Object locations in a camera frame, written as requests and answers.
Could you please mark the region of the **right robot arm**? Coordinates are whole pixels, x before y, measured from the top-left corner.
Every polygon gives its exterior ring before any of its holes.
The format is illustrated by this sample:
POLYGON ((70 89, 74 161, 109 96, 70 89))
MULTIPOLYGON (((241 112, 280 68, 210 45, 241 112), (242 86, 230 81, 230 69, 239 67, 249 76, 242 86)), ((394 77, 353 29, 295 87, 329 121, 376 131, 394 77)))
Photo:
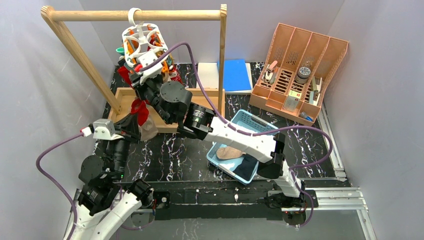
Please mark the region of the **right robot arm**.
POLYGON ((302 181, 293 175, 285 161, 286 137, 279 130, 259 133, 229 122, 215 109, 192 102, 192 92, 178 81, 163 81, 161 73, 130 72, 128 83, 137 99, 151 106, 167 125, 176 124, 186 138, 224 144, 258 162, 257 173, 275 180, 280 192, 278 206, 290 208, 305 198, 302 181))

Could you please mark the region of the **white sock hanger with clips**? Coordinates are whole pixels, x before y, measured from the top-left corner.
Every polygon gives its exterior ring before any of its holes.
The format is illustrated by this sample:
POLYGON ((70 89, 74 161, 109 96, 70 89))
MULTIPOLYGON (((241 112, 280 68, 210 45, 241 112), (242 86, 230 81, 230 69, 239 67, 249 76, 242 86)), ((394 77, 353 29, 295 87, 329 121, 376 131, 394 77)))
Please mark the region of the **white sock hanger with clips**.
MULTIPOLYGON (((130 27, 122 32, 122 47, 121 50, 116 51, 120 54, 119 60, 123 61, 124 66, 131 73, 135 73, 134 68, 138 64, 137 58, 147 51, 153 50, 159 58, 169 50, 157 25, 135 21, 135 13, 140 11, 141 9, 135 7, 128 11, 127 19, 130 27)), ((174 59, 170 54, 160 62, 162 74, 171 74, 176 70, 174 59)))

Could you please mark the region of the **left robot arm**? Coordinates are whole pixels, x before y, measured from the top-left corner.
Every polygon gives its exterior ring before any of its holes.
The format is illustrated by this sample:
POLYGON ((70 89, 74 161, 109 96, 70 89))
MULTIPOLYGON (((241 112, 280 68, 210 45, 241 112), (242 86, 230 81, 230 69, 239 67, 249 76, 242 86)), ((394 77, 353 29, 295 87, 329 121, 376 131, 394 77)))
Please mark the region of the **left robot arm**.
POLYGON ((80 167, 82 190, 72 206, 73 222, 66 229, 68 240, 108 240, 113 233, 142 207, 153 207, 154 188, 142 179, 123 186, 120 180, 132 143, 142 137, 137 117, 128 114, 113 122, 98 119, 80 130, 106 143, 103 155, 86 157, 80 167))

